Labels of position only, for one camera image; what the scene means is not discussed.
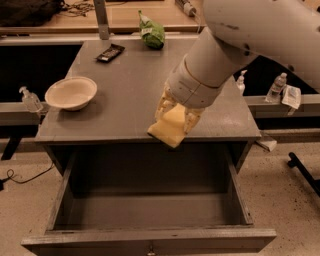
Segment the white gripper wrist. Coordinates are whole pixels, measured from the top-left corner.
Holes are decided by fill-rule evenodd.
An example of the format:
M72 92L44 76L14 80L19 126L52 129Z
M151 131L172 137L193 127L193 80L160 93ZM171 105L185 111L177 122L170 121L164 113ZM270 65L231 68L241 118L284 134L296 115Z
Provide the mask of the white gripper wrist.
M177 103L186 107L184 132L188 134L199 122L204 108L213 104L222 87L209 87L190 74L186 61L182 60L170 73L155 112L160 120Z

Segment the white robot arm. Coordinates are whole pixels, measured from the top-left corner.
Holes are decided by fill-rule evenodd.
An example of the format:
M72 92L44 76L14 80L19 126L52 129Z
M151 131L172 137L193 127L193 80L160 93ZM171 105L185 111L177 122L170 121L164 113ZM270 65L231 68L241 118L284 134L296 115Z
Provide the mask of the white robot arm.
M166 80L156 119L181 104L189 133L225 81L257 56L320 89L320 13L302 0L204 0L203 12L207 26Z

